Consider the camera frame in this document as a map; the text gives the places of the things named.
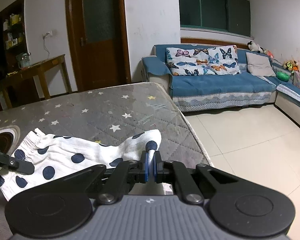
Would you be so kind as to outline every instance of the screw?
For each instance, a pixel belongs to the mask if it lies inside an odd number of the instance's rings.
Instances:
[[[189,202],[192,202],[192,203],[198,203],[199,201],[202,200],[202,197],[199,196],[198,194],[189,194],[186,197],[186,200],[189,201]]]
[[[99,199],[102,202],[111,202],[114,200],[114,196],[112,196],[111,194],[108,194],[108,193],[103,193],[103,194],[99,195]]]

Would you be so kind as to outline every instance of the gray mattress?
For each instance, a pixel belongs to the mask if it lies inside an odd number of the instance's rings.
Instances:
[[[180,161],[188,168],[209,162],[202,144],[169,95],[151,82],[73,93],[0,112],[0,128],[10,125],[20,128],[17,145],[35,128],[45,134],[114,146],[143,131],[158,129],[163,160]],[[112,125],[119,125],[121,130],[113,132]],[[4,216],[5,203],[0,191],[0,240],[11,236]]]

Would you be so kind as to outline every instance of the green toy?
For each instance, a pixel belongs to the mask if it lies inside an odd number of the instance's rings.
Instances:
[[[280,79],[281,81],[289,81],[290,76],[286,73],[282,73],[282,72],[277,72],[277,78]]]

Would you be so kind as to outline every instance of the table leg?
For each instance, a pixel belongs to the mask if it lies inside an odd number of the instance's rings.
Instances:
[[[61,66],[62,66],[63,75],[64,75],[65,80],[66,80],[68,93],[71,94],[72,90],[71,90],[71,86],[70,86],[70,81],[69,81],[68,71],[67,71],[67,67],[66,67],[66,62],[64,61],[63,63],[61,63]]]
[[[2,93],[3,93],[4,101],[6,101],[8,109],[12,108],[12,104],[11,104],[11,101],[9,98],[7,88],[2,89]]]
[[[51,97],[49,94],[46,77],[44,76],[44,72],[40,68],[38,69],[38,76],[39,76],[39,81],[40,81],[40,85],[41,85],[41,88],[43,91],[44,98],[50,99]]]

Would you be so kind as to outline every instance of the wooden door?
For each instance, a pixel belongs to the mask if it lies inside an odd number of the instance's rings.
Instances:
[[[119,0],[71,0],[83,90],[126,83]]]

